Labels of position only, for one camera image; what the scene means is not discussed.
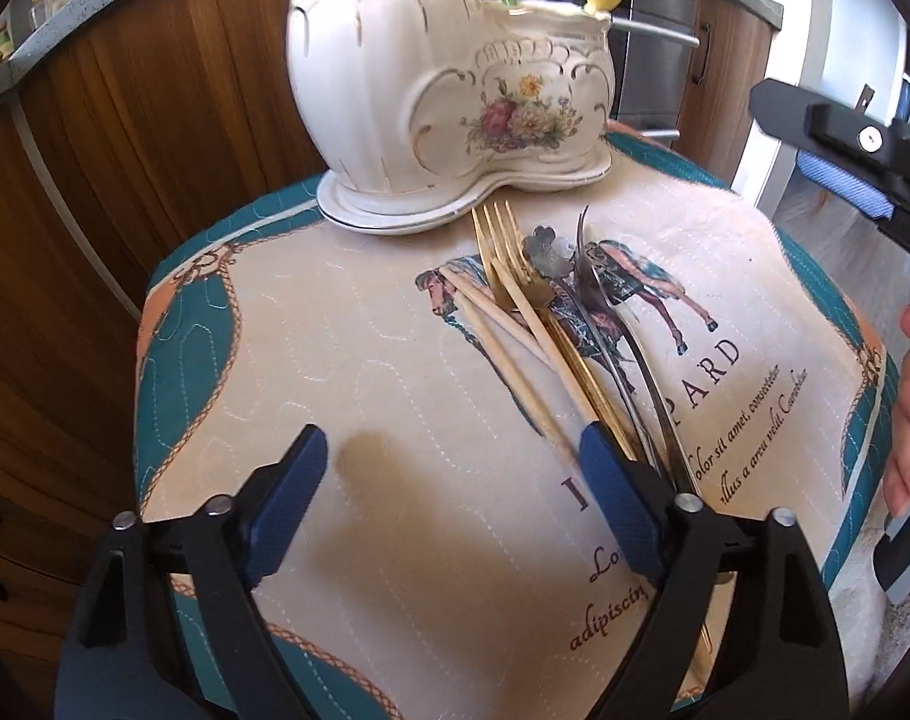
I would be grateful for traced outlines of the silver fork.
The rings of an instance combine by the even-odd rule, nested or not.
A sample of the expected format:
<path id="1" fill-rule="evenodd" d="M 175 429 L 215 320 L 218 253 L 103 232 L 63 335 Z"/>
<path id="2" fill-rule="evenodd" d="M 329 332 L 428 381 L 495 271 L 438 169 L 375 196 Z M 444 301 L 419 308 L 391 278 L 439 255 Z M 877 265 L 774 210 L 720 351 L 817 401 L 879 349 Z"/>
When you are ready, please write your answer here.
<path id="1" fill-rule="evenodd" d="M 665 442 L 665 461 L 663 462 L 663 465 L 667 466 L 665 475 L 672 478 L 673 486 L 680 493 L 699 494 L 701 489 L 699 489 L 695 475 L 693 475 L 690 465 L 688 465 L 688 458 L 686 458 L 684 453 L 683 445 L 679 442 L 675 424 L 673 424 L 673 419 L 668 413 L 667 401 L 663 398 L 657 379 L 652 374 L 644 349 L 634 337 L 634 333 L 629 330 L 626 322 L 618 314 L 615 303 L 606 296 L 600 275 L 595 270 L 592 262 L 590 262 L 590 257 L 588 257 L 587 231 L 585 231 L 587 211 L 588 208 L 584 208 L 579 213 L 579 221 L 577 221 L 577 254 L 576 266 L 574 266 L 576 293 L 579 294 L 579 298 L 582 299 L 587 309 L 598 310 L 598 312 L 605 314 L 618 327 L 618 330 L 622 333 L 622 338 L 626 340 L 627 346 L 633 353 L 644 379 L 645 387 L 649 390 L 650 400 L 652 400 L 652 405 L 654 405 L 663 442 Z"/>

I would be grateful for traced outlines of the silver flower-handle spoon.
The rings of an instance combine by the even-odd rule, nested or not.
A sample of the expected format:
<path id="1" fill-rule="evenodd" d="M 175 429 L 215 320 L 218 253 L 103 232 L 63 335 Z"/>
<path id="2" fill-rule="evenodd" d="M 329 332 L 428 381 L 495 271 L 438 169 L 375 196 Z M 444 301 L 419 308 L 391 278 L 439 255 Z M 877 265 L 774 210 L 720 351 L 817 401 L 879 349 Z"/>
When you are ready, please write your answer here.
<path id="1" fill-rule="evenodd" d="M 618 351 L 621 332 L 601 310 L 600 303 L 587 296 L 587 288 L 579 280 L 576 250 L 562 255 L 556 231 L 542 224 L 522 239 L 522 250 L 526 263 L 548 281 L 565 305 L 565 316 L 569 319 L 572 333 L 576 335 L 572 344 L 576 346 L 579 356 L 593 359 L 611 379 L 610 385 L 599 383 L 595 385 L 595 390 L 611 413 L 613 433 L 626 447 L 629 457 L 645 461 L 661 476 L 667 475 L 665 460 L 661 458 L 657 442 L 650 434 L 634 398 L 636 388 L 622 366 L 624 359 Z"/>

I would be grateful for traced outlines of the wooden chopstick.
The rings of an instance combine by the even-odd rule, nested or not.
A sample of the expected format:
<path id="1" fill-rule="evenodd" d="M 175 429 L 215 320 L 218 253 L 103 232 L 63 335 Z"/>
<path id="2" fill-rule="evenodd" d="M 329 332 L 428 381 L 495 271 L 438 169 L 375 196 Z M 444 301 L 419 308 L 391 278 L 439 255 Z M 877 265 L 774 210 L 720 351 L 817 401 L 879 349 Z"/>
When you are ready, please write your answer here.
<path id="1" fill-rule="evenodd" d="M 522 314 L 526 323 L 528 323 L 528 328 L 530 328 L 531 333 L 533 333 L 533 337 L 537 339 L 544 354 L 548 356 L 551 364 L 553 364 L 554 371 L 558 374 L 559 380 L 562 382 L 562 385 L 564 385 L 565 391 L 567 392 L 567 395 L 569 395 L 569 398 L 571 398 L 572 403 L 576 406 L 576 410 L 579 411 L 582 421 L 585 422 L 585 424 L 594 422 L 595 419 L 597 419 L 597 413 L 595 413 L 594 406 L 592 406 L 587 395 L 585 395 L 582 385 L 580 385 L 576 376 L 574 376 L 571 367 L 567 366 L 564 356 L 561 351 L 559 351 L 558 345 L 554 343 L 553 337 L 551 337 L 548 330 L 546 330 L 546 325 L 544 325 L 540 316 L 538 316 L 537 310 L 531 305 L 531 302 L 525 296 L 519 283 L 514 280 L 514 277 L 512 277 L 512 273 L 510 273 L 507 266 L 500 260 L 494 259 L 492 261 L 492 268 L 496 271 L 496 275 L 498 275 L 499 281 L 502 283 L 505 291 L 509 293 L 512 301 L 515 302 L 520 314 Z"/>
<path id="2" fill-rule="evenodd" d="M 448 266 L 442 266 L 441 275 L 455 286 L 458 293 L 462 293 L 471 304 L 478 307 L 486 317 L 489 317 L 498 327 L 501 327 L 507 335 L 510 335 L 515 341 L 525 346 L 544 366 L 553 367 L 538 341 L 531 335 L 530 330 L 526 330 L 507 310 L 499 307 L 498 303 L 489 294 L 480 288 L 476 288 L 469 278 L 464 277 L 458 271 L 452 270 L 452 268 L 448 268 Z"/>
<path id="3" fill-rule="evenodd" d="M 458 309 L 465 314 L 465 317 L 473 325 L 473 330 L 475 330 L 481 344 L 486 349 L 486 353 L 494 362 L 494 366 L 498 369 L 505 383 L 507 383 L 507 387 L 510 388 L 515 400 L 522 406 L 526 416 L 538 427 L 538 431 L 548 440 L 556 455 L 562 461 L 565 461 L 567 465 L 576 466 L 576 456 L 572 452 L 569 440 L 565 438 L 553 416 L 549 414 L 548 408 L 544 406 L 541 398 L 538 397 L 535 388 L 528 383 L 512 356 L 505 351 L 502 343 L 494 335 L 491 328 L 487 327 L 486 320 L 481 317 L 480 311 L 462 293 L 455 294 L 453 300 Z"/>

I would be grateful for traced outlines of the gold fork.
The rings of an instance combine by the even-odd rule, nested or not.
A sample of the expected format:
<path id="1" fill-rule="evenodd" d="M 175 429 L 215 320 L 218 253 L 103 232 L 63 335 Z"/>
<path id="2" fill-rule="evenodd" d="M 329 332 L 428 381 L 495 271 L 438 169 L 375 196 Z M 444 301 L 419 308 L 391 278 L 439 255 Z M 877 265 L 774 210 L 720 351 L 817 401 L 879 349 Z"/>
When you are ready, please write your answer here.
<path id="1" fill-rule="evenodd" d="M 569 338 L 558 317 L 549 310 L 558 294 L 523 255 L 519 229 L 512 221 L 509 206 L 502 213 L 496 202 L 481 203 L 471 210 L 471 221 L 494 301 L 505 312 L 519 312 L 525 320 L 538 348 L 558 374 L 583 421 L 599 419 L 610 427 L 616 444 L 631 460 L 642 458 L 657 472 L 667 475 L 677 491 L 694 493 L 695 485 L 683 468 L 675 460 L 661 460 L 654 439 L 647 434 L 647 427 L 639 415 L 631 418 L 631 431 L 619 422 L 618 411 L 608 400 L 605 388 L 595 379 L 594 372 L 587 366 L 577 344 Z"/>

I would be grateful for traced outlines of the stainless steel built-in oven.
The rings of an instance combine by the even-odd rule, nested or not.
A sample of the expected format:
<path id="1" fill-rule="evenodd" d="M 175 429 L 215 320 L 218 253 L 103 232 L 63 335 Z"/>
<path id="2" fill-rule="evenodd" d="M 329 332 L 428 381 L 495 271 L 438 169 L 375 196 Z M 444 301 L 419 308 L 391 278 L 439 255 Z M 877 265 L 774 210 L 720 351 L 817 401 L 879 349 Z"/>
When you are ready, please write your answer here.
<path id="1" fill-rule="evenodd" d="M 699 47 L 696 0 L 622 0 L 613 11 L 608 44 L 616 73 L 611 117 L 673 145 L 691 54 Z"/>

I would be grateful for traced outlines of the horse print quilted table mat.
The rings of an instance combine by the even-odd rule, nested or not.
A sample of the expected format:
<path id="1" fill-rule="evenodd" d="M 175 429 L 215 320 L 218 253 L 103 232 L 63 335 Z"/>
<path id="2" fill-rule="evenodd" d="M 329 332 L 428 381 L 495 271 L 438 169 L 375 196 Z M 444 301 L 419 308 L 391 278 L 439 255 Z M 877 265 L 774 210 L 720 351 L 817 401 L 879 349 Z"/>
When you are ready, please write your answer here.
<path id="1" fill-rule="evenodd" d="M 876 495 L 898 367 L 792 234 L 688 161 L 616 137 L 605 181 L 512 193 L 563 266 L 577 238 L 657 378 L 707 504 L 800 518 L 849 689 L 876 673 Z M 300 182 L 155 270 L 137 344 L 144 517 L 232 494 L 307 424 L 328 468 L 255 601 L 325 718 L 580 718 L 649 606 L 574 460 L 531 424 L 453 282 L 468 221 L 411 238 L 328 223 Z"/>

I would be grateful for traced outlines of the cream ceramic holder saucer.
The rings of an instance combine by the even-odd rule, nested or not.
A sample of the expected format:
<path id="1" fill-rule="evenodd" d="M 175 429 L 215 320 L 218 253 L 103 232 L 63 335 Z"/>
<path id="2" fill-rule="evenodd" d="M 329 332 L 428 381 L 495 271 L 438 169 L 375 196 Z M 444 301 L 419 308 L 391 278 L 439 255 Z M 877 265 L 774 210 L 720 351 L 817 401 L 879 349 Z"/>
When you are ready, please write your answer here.
<path id="1" fill-rule="evenodd" d="M 457 221 L 471 208 L 478 206 L 489 195 L 503 187 L 516 188 L 528 193 L 554 193 L 571 188 L 595 184 L 608 176 L 613 166 L 613 148 L 598 142 L 587 154 L 587 164 L 569 174 L 537 174 L 524 176 L 520 172 L 491 172 L 473 182 L 455 199 L 442 203 L 432 210 L 411 213 L 382 213 L 364 210 L 352 198 L 349 188 L 344 188 L 328 171 L 317 188 L 317 203 L 325 220 L 348 231 L 370 236 L 407 236 L 429 231 Z"/>

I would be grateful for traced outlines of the cream floral ceramic utensil holder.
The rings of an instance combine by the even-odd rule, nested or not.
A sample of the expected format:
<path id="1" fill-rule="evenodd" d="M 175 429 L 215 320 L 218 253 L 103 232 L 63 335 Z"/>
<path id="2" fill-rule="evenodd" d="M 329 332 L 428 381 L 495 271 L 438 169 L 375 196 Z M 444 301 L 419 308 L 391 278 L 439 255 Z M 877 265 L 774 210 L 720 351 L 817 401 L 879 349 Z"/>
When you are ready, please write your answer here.
<path id="1" fill-rule="evenodd" d="M 613 104 L 608 31 L 571 2 L 289 0 L 286 59 L 336 185 L 432 205 L 577 171 Z"/>

